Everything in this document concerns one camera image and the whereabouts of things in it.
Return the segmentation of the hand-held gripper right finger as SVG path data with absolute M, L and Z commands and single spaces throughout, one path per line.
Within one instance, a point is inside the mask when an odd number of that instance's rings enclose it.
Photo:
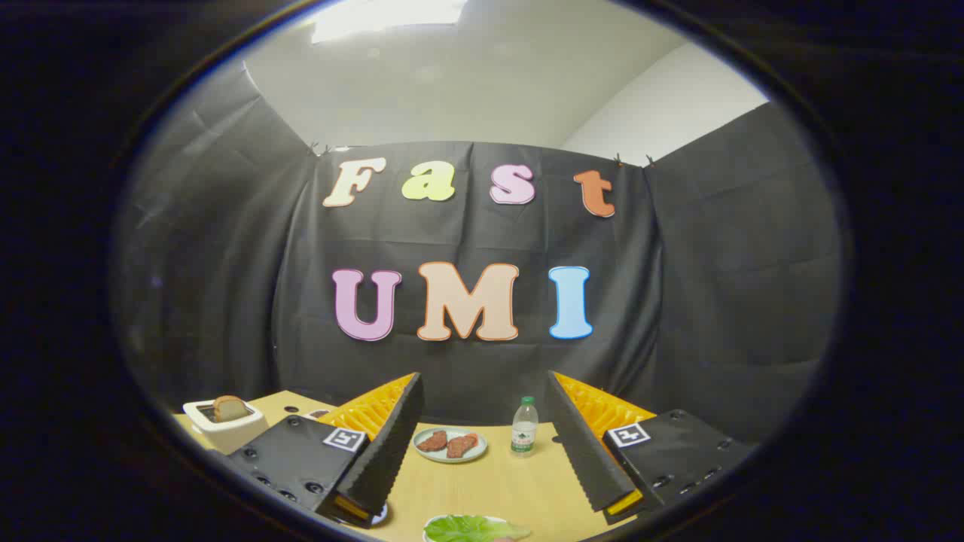
M 654 414 L 553 370 L 545 388 L 576 479 L 609 524 L 677 507 L 719 483 L 756 449 L 685 410 Z

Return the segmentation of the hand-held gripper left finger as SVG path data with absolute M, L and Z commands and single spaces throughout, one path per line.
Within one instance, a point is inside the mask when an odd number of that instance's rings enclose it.
M 314 419 L 290 415 L 226 456 L 227 469 L 307 513 L 369 528 L 388 500 L 424 406 L 410 373 Z

